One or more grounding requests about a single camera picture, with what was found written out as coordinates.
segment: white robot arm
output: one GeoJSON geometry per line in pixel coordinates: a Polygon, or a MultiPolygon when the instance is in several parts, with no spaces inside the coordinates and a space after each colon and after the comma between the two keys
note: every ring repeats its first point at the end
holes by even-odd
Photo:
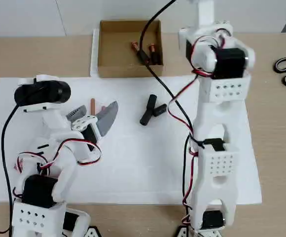
{"type": "Polygon", "coordinates": [[[233,224],[240,152],[236,146],[239,108],[245,100],[254,51],[233,37],[232,26],[214,22],[213,0],[196,2],[197,24],[179,32],[179,49],[187,57],[200,81],[197,117],[193,123],[191,147],[198,152],[198,174],[191,198],[190,225],[196,233],[215,236],[218,230],[233,224]],[[220,124],[225,133],[209,138],[211,129],[220,124]],[[220,208],[210,203],[220,200],[220,208]]]}
{"type": "Polygon", "coordinates": [[[97,143],[111,128],[118,104],[111,103],[96,116],[87,116],[86,110],[63,116],[59,104],[71,95],[67,83],[57,77],[38,75],[35,79],[21,79],[19,85],[15,101],[25,113],[41,114],[47,130],[17,159],[20,177],[14,189],[17,200],[12,219],[13,236],[41,233],[60,237],[65,225],[69,226],[65,220],[73,216],[75,224],[67,228],[72,231],[72,237],[83,237],[90,217],[85,212],[66,208],[66,199],[77,166],[99,160],[101,150],[97,143]],[[40,93],[28,96],[35,91],[40,93]]]}

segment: white bracket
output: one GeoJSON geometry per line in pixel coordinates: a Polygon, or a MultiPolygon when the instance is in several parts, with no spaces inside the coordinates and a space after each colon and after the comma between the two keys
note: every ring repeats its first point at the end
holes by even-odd
{"type": "MultiPolygon", "coordinates": [[[[211,230],[211,231],[208,230],[208,231],[201,231],[199,233],[195,233],[194,231],[190,231],[190,228],[189,228],[189,236],[190,237],[222,237],[220,232],[216,230],[211,230]]],[[[181,227],[178,234],[175,237],[187,237],[187,227],[181,227]]]]}

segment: black cylinder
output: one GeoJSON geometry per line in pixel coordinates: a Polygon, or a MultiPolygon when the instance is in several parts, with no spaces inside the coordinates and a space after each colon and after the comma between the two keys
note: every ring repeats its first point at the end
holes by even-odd
{"type": "Polygon", "coordinates": [[[58,80],[39,81],[30,85],[22,85],[16,89],[14,94],[15,102],[20,106],[47,102],[61,104],[67,102],[70,96],[70,86],[66,82],[58,80]]]}

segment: copper battery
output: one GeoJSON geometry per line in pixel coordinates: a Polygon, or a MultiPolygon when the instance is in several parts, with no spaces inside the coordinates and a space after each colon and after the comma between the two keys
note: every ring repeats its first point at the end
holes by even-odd
{"type": "Polygon", "coordinates": [[[150,62],[150,58],[148,57],[148,55],[142,50],[140,51],[138,42],[132,42],[131,43],[131,48],[136,52],[137,57],[139,58],[139,60],[145,65],[145,64],[149,64],[150,62]]]}
{"type": "Polygon", "coordinates": [[[153,65],[161,65],[160,55],[159,55],[159,53],[156,50],[156,45],[154,43],[151,43],[148,46],[148,49],[149,49],[149,53],[150,53],[150,56],[151,56],[152,64],[153,65]]]}

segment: white wall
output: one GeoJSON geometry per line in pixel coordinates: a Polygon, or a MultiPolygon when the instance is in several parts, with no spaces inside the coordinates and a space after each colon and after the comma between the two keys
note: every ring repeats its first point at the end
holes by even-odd
{"type": "MultiPolygon", "coordinates": [[[[168,1],[0,0],[0,37],[90,34],[101,19],[146,19],[168,1]]],[[[238,32],[280,32],[286,23],[286,0],[215,2],[216,19],[230,20],[238,32]]],[[[194,9],[187,0],[178,0],[160,17],[163,31],[192,25],[194,9]]]]}

